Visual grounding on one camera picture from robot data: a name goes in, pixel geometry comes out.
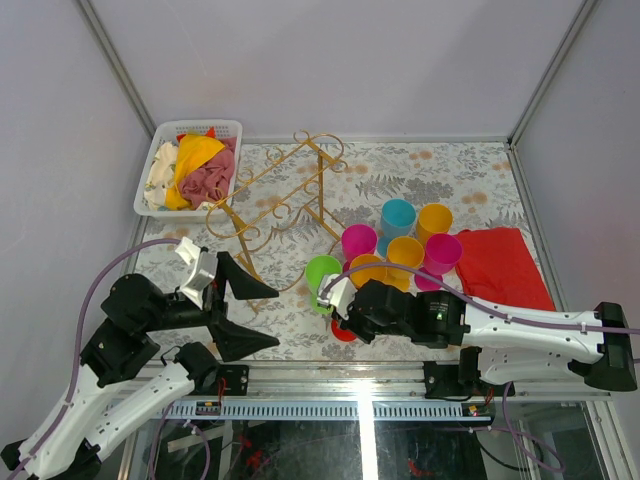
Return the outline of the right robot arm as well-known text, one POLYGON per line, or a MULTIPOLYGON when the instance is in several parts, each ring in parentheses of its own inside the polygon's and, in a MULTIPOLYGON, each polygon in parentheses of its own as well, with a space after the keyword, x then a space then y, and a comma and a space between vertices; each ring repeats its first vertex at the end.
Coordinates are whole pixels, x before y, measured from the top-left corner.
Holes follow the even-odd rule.
POLYGON ((633 331, 622 307, 602 302, 585 312, 501 305, 451 289, 411 294, 380 281, 356 288, 348 279, 320 291, 338 325, 365 343, 404 336, 430 349, 455 346, 458 387, 478 394, 521 380, 581 379, 608 392, 638 388, 633 331))

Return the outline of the yellow cloth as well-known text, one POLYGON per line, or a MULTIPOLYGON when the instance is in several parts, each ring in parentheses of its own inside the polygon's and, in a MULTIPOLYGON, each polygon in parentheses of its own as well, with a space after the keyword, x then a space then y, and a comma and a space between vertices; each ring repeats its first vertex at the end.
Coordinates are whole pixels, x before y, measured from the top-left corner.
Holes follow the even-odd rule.
POLYGON ((225 150, 218 139, 206 135, 187 133, 179 141, 173 183, 167 190, 165 206, 169 210, 183 210, 189 207, 179 190, 179 184, 191 173, 205 165, 215 155, 225 150))

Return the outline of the blue wine glass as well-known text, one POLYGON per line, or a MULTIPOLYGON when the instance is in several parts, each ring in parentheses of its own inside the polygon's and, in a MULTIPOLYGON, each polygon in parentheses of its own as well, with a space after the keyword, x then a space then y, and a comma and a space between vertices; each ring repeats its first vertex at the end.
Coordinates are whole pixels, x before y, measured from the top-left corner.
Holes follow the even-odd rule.
POLYGON ((385 257, 390 242, 395 238, 407 236, 415 221, 416 211, 409 202, 399 198, 386 201, 381 209, 382 234, 378 239, 378 254, 385 257))

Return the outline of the floral tablecloth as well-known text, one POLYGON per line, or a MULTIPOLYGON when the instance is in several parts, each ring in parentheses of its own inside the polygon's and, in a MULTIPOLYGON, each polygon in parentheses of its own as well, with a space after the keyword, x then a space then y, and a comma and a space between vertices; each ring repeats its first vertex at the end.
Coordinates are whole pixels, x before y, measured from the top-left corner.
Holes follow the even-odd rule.
POLYGON ((370 344, 337 340, 326 318, 310 303, 304 277, 307 263, 329 254, 340 258, 337 236, 354 224, 378 227, 382 206, 398 198, 416 209, 431 203, 448 207, 452 231, 514 227, 527 244, 534 241, 506 149, 499 143, 329 144, 326 151, 345 161, 340 172, 327 171, 321 186, 310 183, 317 165, 309 149, 290 150, 288 159, 269 167, 278 147, 247 144, 244 174, 257 181, 238 193, 232 208, 258 227, 248 241, 234 237, 227 218, 209 224, 170 224, 150 219, 146 239, 188 237, 212 250, 248 249, 263 281, 279 290, 270 300, 231 300, 231 321, 276 337, 276 347, 261 360, 423 361, 453 360, 456 348, 431 350, 404 337, 380 336, 370 344))

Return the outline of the red folded cloth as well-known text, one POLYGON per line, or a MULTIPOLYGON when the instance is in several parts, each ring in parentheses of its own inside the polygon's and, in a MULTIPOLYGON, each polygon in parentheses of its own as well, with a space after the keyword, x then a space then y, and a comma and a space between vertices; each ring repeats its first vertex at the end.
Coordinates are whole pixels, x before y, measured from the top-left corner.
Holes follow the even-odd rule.
POLYGON ((502 305, 553 311, 542 276, 516 228, 464 230, 456 273, 463 292, 502 305))

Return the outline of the red wine glass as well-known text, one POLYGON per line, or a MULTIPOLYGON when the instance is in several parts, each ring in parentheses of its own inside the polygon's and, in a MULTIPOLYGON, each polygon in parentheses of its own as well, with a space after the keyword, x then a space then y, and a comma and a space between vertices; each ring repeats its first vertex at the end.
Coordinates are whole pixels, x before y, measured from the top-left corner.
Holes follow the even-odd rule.
POLYGON ((334 337, 341 342, 350 343, 357 339, 352 332, 342 329, 336 320, 331 321, 330 328, 334 337))

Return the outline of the green wine glass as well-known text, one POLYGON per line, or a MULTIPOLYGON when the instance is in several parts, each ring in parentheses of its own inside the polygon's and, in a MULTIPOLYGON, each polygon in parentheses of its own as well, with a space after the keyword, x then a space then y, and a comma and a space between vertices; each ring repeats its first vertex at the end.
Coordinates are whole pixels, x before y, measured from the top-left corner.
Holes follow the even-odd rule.
POLYGON ((312 308, 319 314, 329 314, 330 310, 318 304, 317 295, 323 278, 330 274, 340 274, 342 264, 330 255, 319 255, 312 258, 305 268, 305 278, 311 294, 312 308))

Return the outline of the aluminium mounting rail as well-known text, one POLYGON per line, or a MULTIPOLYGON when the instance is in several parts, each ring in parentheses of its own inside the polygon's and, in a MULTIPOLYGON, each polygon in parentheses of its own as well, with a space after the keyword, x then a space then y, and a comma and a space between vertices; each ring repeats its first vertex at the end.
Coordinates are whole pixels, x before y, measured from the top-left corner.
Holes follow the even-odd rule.
POLYGON ((345 420, 370 402, 379 419, 455 419, 466 404, 502 398, 498 387, 475 396, 446 393, 452 364, 253 361, 228 369, 225 392, 192 392, 170 405, 170 417, 345 420))

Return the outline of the cream floral cloth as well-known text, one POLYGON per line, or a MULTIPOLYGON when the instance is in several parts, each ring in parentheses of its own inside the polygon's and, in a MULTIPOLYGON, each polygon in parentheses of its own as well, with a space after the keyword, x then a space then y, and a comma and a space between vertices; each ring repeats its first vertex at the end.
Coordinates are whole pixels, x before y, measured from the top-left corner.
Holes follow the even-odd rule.
POLYGON ((158 210, 166 203, 167 192, 174 186, 177 156, 178 147, 172 142, 165 142, 153 157, 143 191, 151 209, 158 210))

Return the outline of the white plastic laundry basket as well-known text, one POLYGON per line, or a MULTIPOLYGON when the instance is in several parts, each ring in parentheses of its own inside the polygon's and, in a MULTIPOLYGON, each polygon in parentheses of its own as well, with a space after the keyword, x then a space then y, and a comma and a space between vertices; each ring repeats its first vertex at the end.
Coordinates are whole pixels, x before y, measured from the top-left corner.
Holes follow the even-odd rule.
POLYGON ((213 205, 232 202, 242 125, 235 120, 179 120, 153 137, 134 200, 134 211, 164 223, 227 218, 213 205))

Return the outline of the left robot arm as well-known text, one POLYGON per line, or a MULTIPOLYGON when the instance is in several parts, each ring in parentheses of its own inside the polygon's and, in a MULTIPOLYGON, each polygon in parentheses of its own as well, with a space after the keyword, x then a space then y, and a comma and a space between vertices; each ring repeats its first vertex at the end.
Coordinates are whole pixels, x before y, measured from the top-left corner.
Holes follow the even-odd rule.
POLYGON ((224 390, 220 369, 275 347, 277 338, 228 318, 225 296, 271 299, 279 293, 243 270, 226 251, 210 252, 188 238, 174 243, 187 265, 181 284, 165 293, 141 274, 120 277, 101 305, 106 318, 87 341, 77 339, 69 385, 40 427, 10 443, 1 458, 10 475, 30 479, 90 479, 115 448, 159 410, 191 393, 224 390), (147 385, 114 409, 125 384, 159 352, 151 333, 206 328, 218 351, 189 342, 147 385))

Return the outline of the magenta wine glass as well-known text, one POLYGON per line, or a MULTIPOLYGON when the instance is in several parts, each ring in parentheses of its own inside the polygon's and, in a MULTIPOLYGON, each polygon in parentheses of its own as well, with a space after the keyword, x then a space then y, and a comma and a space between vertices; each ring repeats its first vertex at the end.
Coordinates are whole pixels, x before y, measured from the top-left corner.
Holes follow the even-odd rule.
POLYGON ((377 246, 378 236, 376 231, 366 224, 354 224, 347 227, 340 240, 346 270, 351 262, 363 254, 372 254, 377 246))
POLYGON ((447 233, 432 235, 424 248, 424 260, 420 268, 433 277, 442 278, 454 270, 463 256, 463 246, 456 236, 447 233))

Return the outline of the orange wine glass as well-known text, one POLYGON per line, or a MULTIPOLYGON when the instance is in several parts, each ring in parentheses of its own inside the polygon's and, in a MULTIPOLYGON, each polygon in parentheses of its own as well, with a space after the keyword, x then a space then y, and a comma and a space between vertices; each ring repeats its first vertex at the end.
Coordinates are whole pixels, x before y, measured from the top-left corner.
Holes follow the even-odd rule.
POLYGON ((428 204, 421 209, 416 223, 416 235, 425 246, 435 234, 447 233, 453 223, 453 214, 448 207, 439 203, 428 204))
POLYGON ((368 265, 368 268, 352 272, 349 275, 351 282, 359 289, 363 287, 369 280, 383 281, 387 276, 387 268, 380 266, 382 259, 374 254, 362 254, 355 257, 350 263, 350 269, 368 265))
MULTIPOLYGON (((421 243, 409 236, 394 238, 387 248, 386 260, 389 263, 418 269, 424 261, 424 247, 421 243)), ((387 268, 385 281, 397 289, 407 292, 410 287, 412 273, 396 267, 387 268)))

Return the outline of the dusty pink cloth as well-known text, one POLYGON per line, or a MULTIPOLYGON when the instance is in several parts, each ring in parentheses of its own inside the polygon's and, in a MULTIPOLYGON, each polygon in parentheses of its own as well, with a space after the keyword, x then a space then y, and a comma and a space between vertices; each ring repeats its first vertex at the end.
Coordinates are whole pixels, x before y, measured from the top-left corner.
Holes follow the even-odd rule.
POLYGON ((229 192, 236 167, 237 138, 230 137, 218 140, 225 145, 225 150, 189 174, 179 184, 180 193, 189 202, 189 208, 192 210, 198 209, 203 202, 218 201, 229 192))

